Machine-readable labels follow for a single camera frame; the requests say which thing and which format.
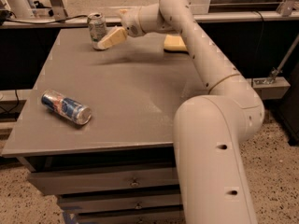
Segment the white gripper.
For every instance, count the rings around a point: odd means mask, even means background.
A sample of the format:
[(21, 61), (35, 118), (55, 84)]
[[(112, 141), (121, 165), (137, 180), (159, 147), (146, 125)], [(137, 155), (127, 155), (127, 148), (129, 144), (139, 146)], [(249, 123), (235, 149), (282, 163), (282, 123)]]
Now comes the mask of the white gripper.
[(100, 50), (109, 49), (127, 39), (127, 34), (131, 37), (143, 36), (145, 32), (142, 29), (140, 21), (141, 7), (130, 9), (120, 9), (122, 27), (112, 28), (98, 43)]

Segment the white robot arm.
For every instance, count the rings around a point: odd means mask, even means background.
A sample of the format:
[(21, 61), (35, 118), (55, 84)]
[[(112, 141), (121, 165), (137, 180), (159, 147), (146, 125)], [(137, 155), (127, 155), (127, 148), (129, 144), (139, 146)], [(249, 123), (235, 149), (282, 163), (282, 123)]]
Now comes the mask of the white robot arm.
[(174, 31), (182, 38), (207, 93), (184, 102), (174, 118), (174, 151), (186, 224), (258, 224), (240, 143), (259, 131), (260, 96), (193, 17), (187, 0), (119, 12), (121, 26), (99, 42)]

